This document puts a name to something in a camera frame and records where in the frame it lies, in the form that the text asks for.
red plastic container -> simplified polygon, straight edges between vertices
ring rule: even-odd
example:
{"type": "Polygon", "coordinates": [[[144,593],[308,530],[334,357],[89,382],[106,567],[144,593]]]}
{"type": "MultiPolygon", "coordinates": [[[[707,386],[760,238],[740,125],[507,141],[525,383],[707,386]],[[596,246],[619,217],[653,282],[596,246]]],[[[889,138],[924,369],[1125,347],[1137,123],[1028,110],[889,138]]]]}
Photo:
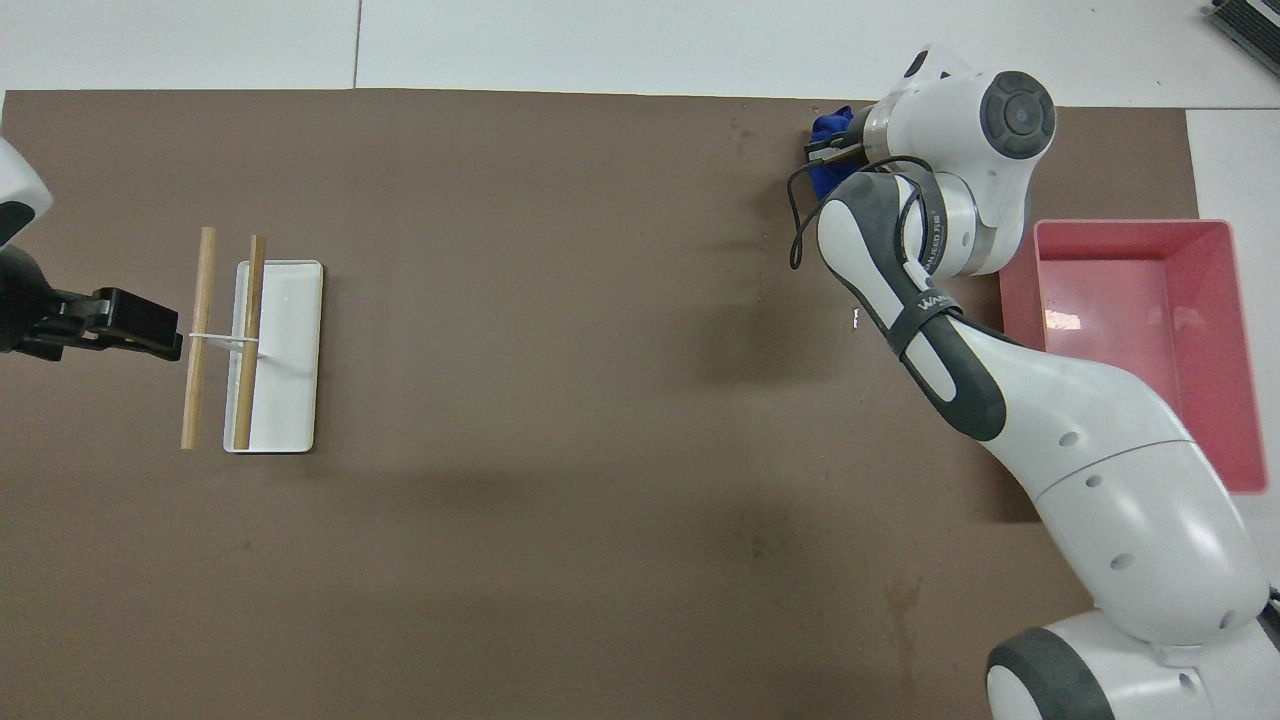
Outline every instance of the red plastic container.
{"type": "Polygon", "coordinates": [[[1226,222],[1041,220],[1001,270],[1000,295],[1006,334],[1138,375],[1229,491],[1266,489],[1226,222]]]}

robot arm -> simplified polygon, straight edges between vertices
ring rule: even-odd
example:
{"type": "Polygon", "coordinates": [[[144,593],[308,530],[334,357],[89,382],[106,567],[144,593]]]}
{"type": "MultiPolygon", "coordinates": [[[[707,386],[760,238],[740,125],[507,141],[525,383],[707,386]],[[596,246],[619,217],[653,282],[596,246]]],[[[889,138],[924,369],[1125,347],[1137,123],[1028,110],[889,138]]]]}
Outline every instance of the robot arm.
{"type": "MultiPolygon", "coordinates": [[[[1018,346],[966,320],[933,282],[995,272],[1012,256],[1030,173],[1053,129],[1052,101],[1030,76],[975,73],[927,47],[886,100],[855,115],[845,138],[861,143],[860,160],[893,172],[858,172],[838,186],[817,217],[818,245],[938,413],[1021,483],[1101,611],[1091,626],[1123,637],[1133,666],[1164,673],[1185,700],[1179,676],[1192,678],[1216,657],[1202,648],[1258,635],[1268,597],[1257,552],[1212,466],[1137,377],[1018,346]]],[[[1092,643],[1089,633],[1053,637],[1085,669],[1098,657],[1114,661],[1115,650],[1092,643]]],[[[998,719],[1103,717],[1053,714],[1055,701],[1043,697],[1050,691],[1041,687],[1034,697],[1025,664],[1023,670],[993,667],[998,719]],[[1009,697],[1027,700],[1010,693],[1010,683],[1020,683],[1037,714],[1025,703],[1010,710],[1009,697]]],[[[1121,673],[1098,692],[1142,711],[1152,688],[1165,687],[1148,675],[1121,673]]],[[[1280,712],[1280,697],[1260,703],[1266,712],[1257,717],[1280,712]]]]}
{"type": "Polygon", "coordinates": [[[54,290],[36,261],[9,243],[52,202],[36,170],[0,138],[0,352],[60,360],[64,347],[116,347],[178,360],[177,313],[115,287],[93,295],[54,290]]]}

white rectangular tray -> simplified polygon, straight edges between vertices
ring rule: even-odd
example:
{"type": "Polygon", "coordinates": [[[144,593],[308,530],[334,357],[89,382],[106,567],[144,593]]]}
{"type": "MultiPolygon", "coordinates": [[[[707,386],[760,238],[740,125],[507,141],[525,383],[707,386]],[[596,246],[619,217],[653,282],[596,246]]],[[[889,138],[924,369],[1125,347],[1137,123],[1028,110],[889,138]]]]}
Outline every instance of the white rectangular tray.
{"type": "MultiPolygon", "coordinates": [[[[232,334],[244,329],[248,261],[236,270],[232,334]]],[[[241,355],[227,369],[227,452],[307,452],[315,442],[320,369],[320,304],[324,265],[315,260],[268,260],[262,268],[262,322],[248,450],[232,450],[241,355]]]]}

brown mat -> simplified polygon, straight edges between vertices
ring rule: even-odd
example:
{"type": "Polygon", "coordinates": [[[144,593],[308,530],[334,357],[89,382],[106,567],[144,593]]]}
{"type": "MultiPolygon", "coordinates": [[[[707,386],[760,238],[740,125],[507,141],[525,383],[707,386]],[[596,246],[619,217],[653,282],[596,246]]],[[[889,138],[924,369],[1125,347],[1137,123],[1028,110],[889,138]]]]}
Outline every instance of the brown mat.
{"type": "MultiPolygon", "coordinates": [[[[215,329],[251,232],[328,268],[316,450],[178,451],[184,364],[0,357],[12,717],[986,717],[1089,603],[818,261],[831,102],[10,92],[55,287],[215,329]]],[[[1068,109],[1037,217],[1194,217],[1183,114],[1068,109]]],[[[998,320],[993,279],[963,293],[998,320]]]]}

black ribbed object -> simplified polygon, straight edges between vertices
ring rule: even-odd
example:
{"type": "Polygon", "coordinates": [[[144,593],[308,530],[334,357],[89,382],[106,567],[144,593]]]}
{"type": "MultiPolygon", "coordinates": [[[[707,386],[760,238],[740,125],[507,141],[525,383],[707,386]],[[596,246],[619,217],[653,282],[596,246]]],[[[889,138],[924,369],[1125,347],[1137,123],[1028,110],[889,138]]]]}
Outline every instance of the black ribbed object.
{"type": "Polygon", "coordinates": [[[1280,77],[1280,0],[1213,0],[1208,22],[1280,77]]]}

